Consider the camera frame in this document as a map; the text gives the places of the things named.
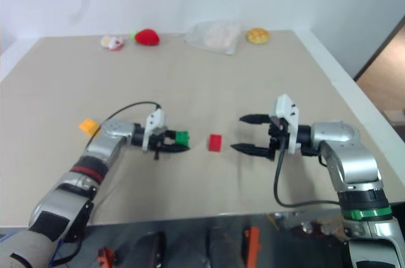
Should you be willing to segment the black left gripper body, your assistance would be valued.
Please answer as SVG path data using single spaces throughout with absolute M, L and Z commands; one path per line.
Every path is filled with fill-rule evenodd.
M 160 153 L 166 153 L 166 129 L 155 131 L 149 137 L 149 150 L 154 152 L 154 160 L 159 160 Z

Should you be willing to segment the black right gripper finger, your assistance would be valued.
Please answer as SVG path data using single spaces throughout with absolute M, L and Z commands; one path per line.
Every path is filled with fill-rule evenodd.
M 268 148 L 257 147 L 254 144 L 235 143 L 235 144 L 231 145 L 231 148 L 233 148 L 234 150 L 236 150 L 238 152 L 241 152 L 243 154 L 247 154 L 250 156 L 265 157 L 267 159 L 271 158 Z
M 239 121 L 252 124 L 261 125 L 270 122 L 270 117 L 267 114 L 247 114 L 239 118 Z

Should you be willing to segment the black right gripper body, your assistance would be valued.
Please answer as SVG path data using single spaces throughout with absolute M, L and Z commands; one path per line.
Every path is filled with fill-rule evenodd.
M 284 118 L 270 117 L 268 134 L 270 136 L 268 158 L 275 160 L 276 151 L 283 152 L 289 146 L 289 125 Z

